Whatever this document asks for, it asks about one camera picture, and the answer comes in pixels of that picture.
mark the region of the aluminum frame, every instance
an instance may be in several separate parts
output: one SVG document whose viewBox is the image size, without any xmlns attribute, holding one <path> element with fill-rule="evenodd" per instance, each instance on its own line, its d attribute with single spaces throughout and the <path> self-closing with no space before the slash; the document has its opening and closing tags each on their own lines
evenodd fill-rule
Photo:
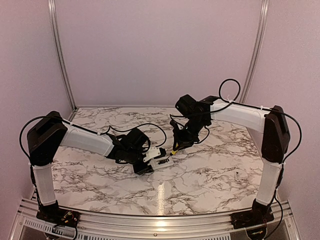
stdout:
<svg viewBox="0 0 320 240">
<path fill-rule="evenodd" d="M 254 43 L 254 49 L 253 49 L 249 69 L 245 78 L 244 88 L 241 93 L 241 97 L 239 101 L 240 103 L 246 102 L 251 84 L 253 82 L 253 77 L 255 74 L 255 70 L 256 70 L 256 66 L 259 58 L 259 53 L 261 51 L 263 39 L 265 37 L 268 9 L 269 9 L 269 0 L 262 0 L 258 30 L 256 33 L 256 39 Z"/>
<path fill-rule="evenodd" d="M 56 49 L 58 60 L 59 60 L 59 65 L 60 65 L 60 69 L 61 69 L 64 87 L 66 90 L 69 104 L 72 108 L 72 112 L 76 112 L 78 109 L 78 106 L 75 102 L 74 95 L 72 92 L 72 87 L 71 87 L 71 84 L 69 81 L 68 72 L 67 72 L 67 68 L 66 68 L 66 64 L 65 64 L 65 60 L 64 60 L 64 55 L 63 55 L 63 50 L 62 50 L 62 45 L 61 45 L 61 41 L 60 41 L 58 19 L 57 19 L 57 10 L 56 10 L 56 0 L 48 0 L 48 6 L 49 6 L 52 32 L 53 32 L 53 36 L 54 36 L 55 49 Z M 242 93 L 240 95 L 240 101 L 239 101 L 240 103 L 244 103 L 246 101 L 248 94 L 249 94 L 250 86 L 253 82 L 253 76 L 255 73 L 259 53 L 261 51 L 263 39 L 265 36 L 268 9 L 269 9 L 269 0 L 262 0 L 259 23 L 258 23 L 258 30 L 257 30 L 257 34 L 256 34 L 256 39 L 255 39 L 255 43 L 254 43 L 254 48 L 253 48 L 253 53 L 252 53 L 250 65 L 249 65 L 248 72 L 247 72 L 245 82 L 244 82 L 244 88 L 243 88 Z"/>
<path fill-rule="evenodd" d="M 284 221 L 288 221 L 292 226 L 291 230 L 294 230 L 296 226 L 288 201 L 282 202 L 282 207 Z M 281 209 L 277 203 L 273 203 L 271 208 L 275 219 L 270 223 L 276 223 L 280 220 Z M 244 228 L 233 228 L 230 214 L 249 209 L 188 216 L 122 215 L 76 209 L 80 212 L 77 228 L 79 235 L 100 235 L 114 239 L 204 239 L 245 230 Z M 41 221 L 36 219 L 37 211 L 38 203 L 36 200 L 22 199 L 14 220 L 10 240 L 20 239 L 26 219 Z M 57 227 L 57 230 L 63 231 L 63 228 Z M 294 238 L 294 231 L 291 231 L 289 235 L 292 240 L 300 239 L 299 237 Z"/>
<path fill-rule="evenodd" d="M 71 106 L 72 112 L 75 112 L 77 110 L 74 95 L 71 89 L 67 68 L 65 64 L 65 59 L 62 51 L 62 45 L 60 41 L 60 34 L 59 34 L 59 28 L 58 28 L 58 20 L 57 20 L 57 11 L 56 11 L 56 1 L 55 0 L 48 0 L 48 6 L 49 6 L 49 13 L 50 13 L 50 21 L 52 26 L 52 32 L 54 37 L 54 43 L 55 43 L 55 50 L 57 53 L 59 66 L 62 74 L 62 79 L 66 91 L 66 95 L 69 101 L 69 104 Z"/>
</svg>

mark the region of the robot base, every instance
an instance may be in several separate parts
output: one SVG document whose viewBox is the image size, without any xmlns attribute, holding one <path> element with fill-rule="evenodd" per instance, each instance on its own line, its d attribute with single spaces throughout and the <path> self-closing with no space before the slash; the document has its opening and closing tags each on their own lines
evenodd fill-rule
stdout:
<svg viewBox="0 0 320 240">
<path fill-rule="evenodd" d="M 54 204 L 39 207 L 36 218 L 55 224 L 57 226 L 66 226 L 76 228 L 79 222 L 80 213 L 73 210 L 61 209 L 56 201 Z"/>
<path fill-rule="evenodd" d="M 231 224 L 234 229 L 248 228 L 260 224 L 266 224 L 275 220 L 275 217 L 269 207 L 266 214 L 261 215 L 259 211 L 241 211 L 231 214 Z"/>
</svg>

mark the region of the ventilation grille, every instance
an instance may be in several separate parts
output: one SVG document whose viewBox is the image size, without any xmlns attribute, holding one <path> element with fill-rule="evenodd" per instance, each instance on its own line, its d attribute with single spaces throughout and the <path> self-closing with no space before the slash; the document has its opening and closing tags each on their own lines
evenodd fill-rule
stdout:
<svg viewBox="0 0 320 240">
<path fill-rule="evenodd" d="M 53 234 L 57 236 L 63 236 L 64 232 L 60 230 L 55 230 L 52 232 L 53 224 L 48 224 L 46 222 L 42 222 L 37 219 L 30 219 L 25 218 L 24 225 L 36 229 L 40 232 L 46 232 L 48 234 Z M 231 236 L 229 233 L 221 234 L 221 235 L 214 235 L 214 236 L 207 236 L 207 237 L 193 237 L 193 238 L 179 238 L 180 240 L 231 240 Z M 110 237 L 110 236 L 102 236 L 99 234 L 92 234 L 92 233 L 83 233 L 81 230 L 78 230 L 78 235 L 76 240 L 137 240 L 136 238 L 124 238 L 124 237 Z"/>
</svg>

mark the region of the white marble surface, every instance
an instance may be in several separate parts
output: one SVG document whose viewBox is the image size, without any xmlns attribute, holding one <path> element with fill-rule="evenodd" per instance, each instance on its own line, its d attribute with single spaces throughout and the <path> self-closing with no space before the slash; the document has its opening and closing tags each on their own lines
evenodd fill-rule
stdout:
<svg viewBox="0 0 320 240">
<path fill-rule="evenodd" d="M 126 130 L 155 123 L 167 133 L 164 146 L 170 150 L 169 114 L 178 112 L 159 107 L 80 108 L 73 122 L 101 132 L 109 125 Z M 153 126 L 140 129 L 153 146 L 164 139 Z M 254 143 L 238 125 L 213 121 L 209 129 L 206 141 L 173 157 L 174 166 L 145 175 L 135 175 L 130 164 L 60 147 L 52 167 L 58 202 L 82 210 L 134 215 L 193 215 L 251 207 L 263 167 Z M 204 129 L 200 139 L 206 134 Z"/>
</svg>

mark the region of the pink-tinted wall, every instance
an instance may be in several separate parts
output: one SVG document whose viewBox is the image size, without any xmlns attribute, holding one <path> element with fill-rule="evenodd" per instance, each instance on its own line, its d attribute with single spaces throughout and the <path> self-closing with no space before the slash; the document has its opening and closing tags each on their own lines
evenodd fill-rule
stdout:
<svg viewBox="0 0 320 240">
<path fill-rule="evenodd" d="M 227 78 L 243 85 L 261 2 L 57 1 L 76 103 L 173 106 L 187 93 L 198 100 L 216 95 Z"/>
<path fill-rule="evenodd" d="M 19 133 L 31 118 L 71 113 L 55 52 L 48 1 L 0 2 L 0 239 L 8 239 L 32 184 Z"/>
<path fill-rule="evenodd" d="M 301 239 L 319 239 L 320 219 L 320 1 L 271 0 L 267 28 L 247 103 L 280 105 L 303 131 L 287 159 L 280 187 Z M 298 131 L 290 122 L 291 148 Z"/>
</svg>

